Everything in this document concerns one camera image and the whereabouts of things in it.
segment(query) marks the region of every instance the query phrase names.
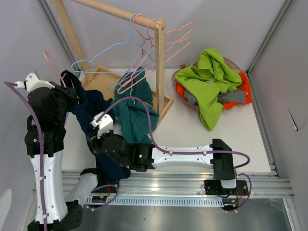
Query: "gray floor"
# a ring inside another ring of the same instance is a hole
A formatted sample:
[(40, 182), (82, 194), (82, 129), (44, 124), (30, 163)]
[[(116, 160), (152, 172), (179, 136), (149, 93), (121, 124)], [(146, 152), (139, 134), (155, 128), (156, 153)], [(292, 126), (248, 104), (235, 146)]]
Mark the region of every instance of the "gray floor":
[(237, 214), (221, 208), (110, 205), (84, 209), (75, 231), (291, 231), (282, 199), (251, 199)]

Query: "wooden frame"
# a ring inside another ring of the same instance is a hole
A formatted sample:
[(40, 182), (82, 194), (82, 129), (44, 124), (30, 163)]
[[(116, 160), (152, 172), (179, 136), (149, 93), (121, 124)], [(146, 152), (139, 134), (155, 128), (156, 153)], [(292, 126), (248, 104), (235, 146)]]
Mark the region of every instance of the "wooden frame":
[[(130, 21), (133, 13), (124, 11), (117, 7), (107, 5), (105, 3), (96, 1), (96, 0), (72, 0), (79, 4), (94, 8), (98, 11), (113, 15), (118, 18)], [(77, 59), (85, 59), (85, 54), (82, 50), (80, 42), (78, 40), (77, 34), (74, 30), (73, 24), (70, 20), (70, 17), (67, 13), (63, 0), (51, 0), (55, 10), (59, 16), (59, 19), (62, 23), (63, 29), (67, 36), (68, 42), (70, 43), (73, 52)], [(135, 20), (136, 24), (147, 27), (151, 22), (151, 19), (138, 17)], [(166, 47), (166, 22), (163, 19), (158, 19), (153, 21), (149, 28), (154, 30), (155, 35), (155, 64), (156, 64), (156, 91), (152, 91), (153, 94), (153, 104), (154, 109), (159, 113), (159, 122), (167, 113), (171, 105), (173, 104), (173, 98), (165, 96), (165, 47)], [(89, 63), (84, 61), (80, 63), (81, 69), (83, 71), (91, 71)], [(94, 71), (108, 71), (112, 72), (108, 68), (105, 68), (101, 65), (97, 66)], [(94, 73), (85, 73), (85, 79), (82, 81), (82, 86), (88, 89), (99, 89), (101, 91), (106, 90), (108, 86), (99, 81), (99, 78), (95, 78), (100, 74)], [(120, 78), (120, 75), (116, 74), (107, 74), (108, 78)]]

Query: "white table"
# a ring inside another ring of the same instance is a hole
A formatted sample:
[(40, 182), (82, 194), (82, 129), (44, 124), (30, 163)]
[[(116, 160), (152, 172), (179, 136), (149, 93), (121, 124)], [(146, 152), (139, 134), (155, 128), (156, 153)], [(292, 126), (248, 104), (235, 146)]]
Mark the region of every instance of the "white table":
[[(270, 166), (258, 129), (252, 104), (238, 105), (231, 110), (223, 110), (215, 128), (208, 132), (202, 125), (199, 113), (191, 109), (175, 92), (171, 84), (172, 74), (176, 69), (165, 71), (165, 94), (174, 97), (174, 103), (154, 131), (155, 141), (162, 146), (190, 147), (210, 144), (213, 138), (222, 139), (233, 150), (250, 156), (249, 165), (238, 169), (248, 174), (269, 174)], [(148, 78), (152, 89), (155, 89), (155, 72)], [(85, 135), (76, 118), (71, 113), (65, 125), (67, 130), (64, 139), (64, 159), (62, 169), (83, 170), (95, 167), (94, 155), (89, 151)], [(120, 133), (120, 126), (114, 126)], [(244, 157), (233, 155), (234, 165), (245, 161)], [(201, 167), (164, 167), (155, 171), (171, 172), (206, 172)]]

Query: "black and white robotic arm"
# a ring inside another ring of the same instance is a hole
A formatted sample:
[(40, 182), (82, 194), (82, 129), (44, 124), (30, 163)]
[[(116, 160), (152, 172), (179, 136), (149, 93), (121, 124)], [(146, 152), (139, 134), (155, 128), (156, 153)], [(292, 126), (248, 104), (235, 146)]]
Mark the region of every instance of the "black and white robotic arm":
[[(95, 171), (84, 171), (78, 184), (64, 198), (62, 187), (62, 150), (66, 132), (64, 123), (67, 112), (77, 104), (76, 90), (39, 80), (34, 73), (29, 74), (24, 82), (15, 82), (14, 85), (16, 88), (24, 88), (29, 92), (28, 103), (38, 117), (44, 134), (44, 174), (41, 176), (38, 128), (32, 124), (33, 118), (30, 116), (27, 120), (25, 143), (35, 173), (38, 206), (35, 220), (29, 224), (28, 230), (43, 230), (44, 219), (47, 219), (48, 230), (77, 228), (81, 223), (82, 207), (87, 197), (95, 187), (100, 185), (98, 185)], [(114, 134), (113, 120), (109, 115), (103, 116), (98, 121), (102, 113), (93, 118), (91, 123), (93, 130), (87, 135), (92, 152), (106, 153), (120, 166), (128, 166), (140, 172), (166, 166), (196, 166), (214, 169), (214, 179), (219, 181), (220, 193), (238, 190), (232, 155), (223, 153), (224, 150), (229, 151), (231, 148), (222, 140), (213, 139), (212, 144), (198, 147), (160, 147), (159, 150), (153, 144), (128, 143), (122, 136)], [(209, 154), (208, 152), (212, 150), (221, 150), (221, 153)], [(197, 151), (200, 154), (189, 154)], [(41, 204), (40, 182), (42, 179), (44, 179), (43, 197), (46, 213), (43, 212)]]

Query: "wall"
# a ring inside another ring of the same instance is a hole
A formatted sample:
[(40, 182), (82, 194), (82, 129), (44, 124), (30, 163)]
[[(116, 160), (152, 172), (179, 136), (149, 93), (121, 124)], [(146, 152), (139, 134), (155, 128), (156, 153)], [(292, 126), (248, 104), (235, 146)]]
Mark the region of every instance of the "wall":
[(251, 75), (275, 162), (282, 177), (291, 180), (304, 230), (308, 229), (307, 9), (308, 1), (294, 1)]
[(19, 231), (34, 187), (33, 169), (24, 144), (29, 112), (3, 83), (24, 80), (31, 70), (36, 70), (41, 79), (59, 82), (44, 60), (43, 51), (50, 53), (59, 71), (69, 68), (69, 62), (36, 1), (5, 2), (0, 7), (0, 31), (0, 196), (7, 189), (13, 192), (2, 230)]
[[(69, 0), (64, 2), (87, 59), (92, 59), (98, 52), (116, 42), (125, 41), (129, 32), (129, 22)], [(143, 13), (150, 18), (164, 18), (167, 30), (180, 28), (189, 22), (194, 23), (195, 29), (191, 33), (192, 43), (184, 52), (170, 60), (166, 67), (175, 68), (183, 63), (196, 62), (201, 51), (216, 48), (239, 67), (247, 69), (284, 0), (104, 0), (103, 2), (133, 13)], [(134, 31), (132, 38), (140, 41), (136, 39), (138, 37)], [(179, 35), (170, 34), (167, 36), (167, 41), (179, 38)], [(109, 68), (129, 67), (138, 50), (139, 48), (133, 45), (114, 47), (99, 56), (91, 66), (103, 64)], [(173, 53), (175, 51), (171, 50), (167, 57)]]

